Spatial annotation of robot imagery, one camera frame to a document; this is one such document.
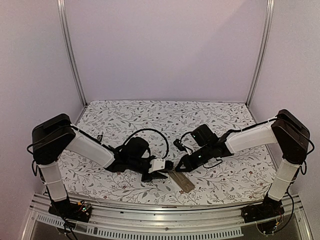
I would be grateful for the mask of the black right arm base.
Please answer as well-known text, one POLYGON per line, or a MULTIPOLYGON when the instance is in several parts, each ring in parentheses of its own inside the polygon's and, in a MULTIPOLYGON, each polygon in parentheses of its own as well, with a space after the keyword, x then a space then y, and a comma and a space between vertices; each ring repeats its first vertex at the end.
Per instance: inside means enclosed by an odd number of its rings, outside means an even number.
POLYGON ((276 201, 266 196, 262 203, 249 204, 242 207, 241 216, 245 223, 258 223, 257 229, 264 235, 274 234, 283 220, 285 213, 282 201, 276 201))

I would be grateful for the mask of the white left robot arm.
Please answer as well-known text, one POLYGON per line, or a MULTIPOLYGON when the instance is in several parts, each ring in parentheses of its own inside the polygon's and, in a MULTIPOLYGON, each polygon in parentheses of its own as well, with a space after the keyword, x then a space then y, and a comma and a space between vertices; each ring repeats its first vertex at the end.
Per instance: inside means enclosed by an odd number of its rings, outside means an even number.
POLYGON ((63 216, 74 213, 74 205, 67 200, 58 160, 63 151, 74 152, 103 169, 117 173, 131 170, 141 174, 142 182, 166 179, 165 173, 172 170, 173 163, 150 153, 149 143, 132 134, 122 145, 107 146, 71 123, 69 116, 61 113, 37 125, 31 132, 32 143, 27 151, 40 169, 43 182, 55 209, 63 216))

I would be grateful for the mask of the white slim remote control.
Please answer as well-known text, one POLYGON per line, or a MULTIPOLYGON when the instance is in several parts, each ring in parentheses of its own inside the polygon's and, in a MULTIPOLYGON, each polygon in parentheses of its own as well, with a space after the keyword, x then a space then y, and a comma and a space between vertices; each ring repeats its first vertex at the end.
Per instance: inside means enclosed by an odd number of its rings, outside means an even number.
POLYGON ((101 142, 101 141, 103 140, 103 135, 102 135, 102 134, 98 135, 98 136, 97 136, 97 140, 98 140, 99 142, 101 142))

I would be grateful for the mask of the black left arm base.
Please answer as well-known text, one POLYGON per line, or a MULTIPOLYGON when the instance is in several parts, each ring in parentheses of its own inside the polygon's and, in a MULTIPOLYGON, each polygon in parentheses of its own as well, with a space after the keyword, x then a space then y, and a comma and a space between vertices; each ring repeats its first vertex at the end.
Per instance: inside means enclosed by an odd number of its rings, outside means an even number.
POLYGON ((48 212, 63 220, 88 223, 91 218, 92 205, 84 200, 74 203, 69 198, 57 202, 52 200, 48 212))

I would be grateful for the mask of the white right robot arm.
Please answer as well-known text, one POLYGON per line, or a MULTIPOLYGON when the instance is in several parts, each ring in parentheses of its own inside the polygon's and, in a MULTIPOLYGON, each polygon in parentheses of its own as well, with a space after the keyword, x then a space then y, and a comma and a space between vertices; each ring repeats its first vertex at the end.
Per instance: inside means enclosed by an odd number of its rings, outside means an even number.
POLYGON ((310 130, 287 109, 281 109, 273 118, 243 129, 230 129, 217 136, 207 124, 198 126, 190 135, 199 146, 198 150, 184 155, 175 167, 176 172, 192 172, 211 159, 231 157, 241 151, 271 146, 281 151, 281 160, 275 160, 276 175, 259 206, 262 218, 269 218, 278 210, 278 203, 295 181, 300 166, 315 150, 310 130))

